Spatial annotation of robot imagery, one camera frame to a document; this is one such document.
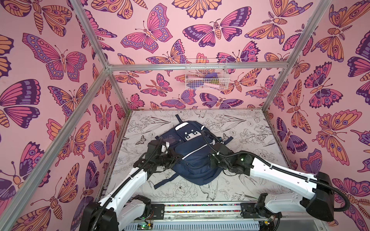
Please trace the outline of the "navy blue backpack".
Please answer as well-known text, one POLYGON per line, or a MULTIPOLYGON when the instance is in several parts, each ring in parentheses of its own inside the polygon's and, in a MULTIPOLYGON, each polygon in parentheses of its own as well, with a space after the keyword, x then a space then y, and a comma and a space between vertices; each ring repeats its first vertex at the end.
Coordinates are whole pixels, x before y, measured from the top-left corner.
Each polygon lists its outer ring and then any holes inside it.
POLYGON ((214 136, 204 125, 196 121, 183 121, 176 115, 179 124, 156 138, 163 138, 170 144, 176 154, 180 157, 175 161, 171 170, 175 172, 170 178, 165 179, 156 185, 155 189, 173 181, 177 177, 202 186, 215 180, 222 169, 211 167, 211 148, 217 141, 228 144, 233 137, 221 138, 214 136))

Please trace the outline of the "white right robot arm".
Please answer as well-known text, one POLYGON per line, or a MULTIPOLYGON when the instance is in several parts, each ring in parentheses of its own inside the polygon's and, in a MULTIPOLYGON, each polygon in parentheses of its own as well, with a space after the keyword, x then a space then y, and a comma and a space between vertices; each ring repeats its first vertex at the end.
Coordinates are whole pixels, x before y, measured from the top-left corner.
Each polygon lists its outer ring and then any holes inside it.
POLYGON ((239 151, 234 153, 222 143, 210 145, 211 166, 238 175, 258 177, 291 190, 288 194, 260 194, 254 210, 261 217, 286 212, 306 212, 322 220, 333 221, 335 212, 350 209, 348 197, 330 183, 327 174, 302 173, 268 162, 260 156, 239 151))

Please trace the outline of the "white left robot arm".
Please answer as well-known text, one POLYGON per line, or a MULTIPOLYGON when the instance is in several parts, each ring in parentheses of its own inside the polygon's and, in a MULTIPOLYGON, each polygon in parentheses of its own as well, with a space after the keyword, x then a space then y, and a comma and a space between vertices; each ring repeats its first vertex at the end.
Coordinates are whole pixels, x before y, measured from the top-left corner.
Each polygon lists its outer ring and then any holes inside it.
POLYGON ((127 177, 99 202, 90 202, 82 213, 80 231, 122 231, 135 218, 146 218, 150 199, 133 199, 134 193, 157 171, 173 166, 180 156, 160 137, 134 163, 127 177))

